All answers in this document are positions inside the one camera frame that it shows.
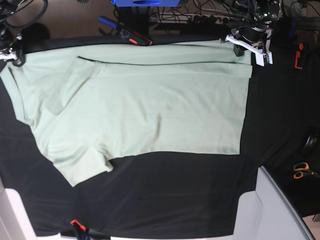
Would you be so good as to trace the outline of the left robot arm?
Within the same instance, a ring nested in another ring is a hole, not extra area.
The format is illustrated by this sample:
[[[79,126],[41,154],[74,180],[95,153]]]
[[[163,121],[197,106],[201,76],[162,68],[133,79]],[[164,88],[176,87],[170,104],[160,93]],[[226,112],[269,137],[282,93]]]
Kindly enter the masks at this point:
[[[280,0],[232,0],[222,1],[229,14],[230,34],[225,42],[233,44],[236,56],[243,56],[245,51],[255,55],[259,66],[273,63],[270,43],[273,35],[272,26],[282,17]]]

